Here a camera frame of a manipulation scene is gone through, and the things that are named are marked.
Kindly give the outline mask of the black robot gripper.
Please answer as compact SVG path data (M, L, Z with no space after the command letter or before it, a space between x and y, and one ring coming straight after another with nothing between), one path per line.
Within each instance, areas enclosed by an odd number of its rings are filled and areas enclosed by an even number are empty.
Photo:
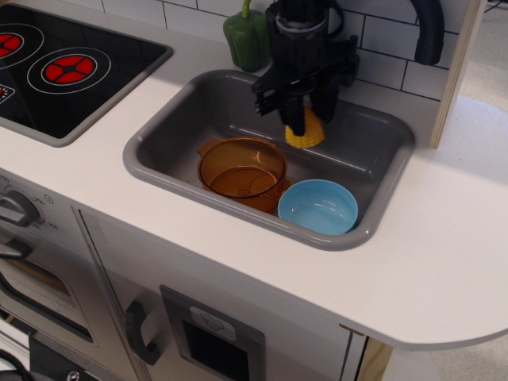
M303 98L314 113L332 121L339 87L356 79L358 36L341 40L344 11L336 1L277 1L265 12L272 65L252 86L256 112L278 110L284 125L302 137Z

